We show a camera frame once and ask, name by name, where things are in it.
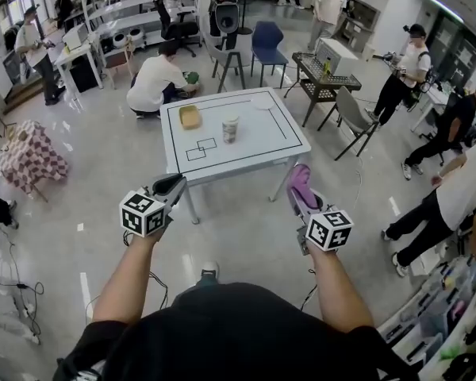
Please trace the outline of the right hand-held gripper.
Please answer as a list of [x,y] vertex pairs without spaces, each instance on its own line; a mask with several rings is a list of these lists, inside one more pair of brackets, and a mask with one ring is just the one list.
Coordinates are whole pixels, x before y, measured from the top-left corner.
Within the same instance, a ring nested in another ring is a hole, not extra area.
[[328,252],[342,248],[347,243],[354,222],[345,210],[300,209],[297,188],[288,186],[286,193],[294,215],[302,221],[301,228],[297,230],[297,241],[303,255],[309,254],[308,244]]

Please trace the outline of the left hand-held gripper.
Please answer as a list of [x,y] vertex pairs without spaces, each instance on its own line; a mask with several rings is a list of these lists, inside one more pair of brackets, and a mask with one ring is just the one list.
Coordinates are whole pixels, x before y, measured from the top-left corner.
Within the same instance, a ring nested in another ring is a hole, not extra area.
[[165,229],[173,221],[171,211],[180,203],[187,187],[180,173],[158,176],[152,192],[145,187],[131,190],[119,205],[121,227],[146,238]]

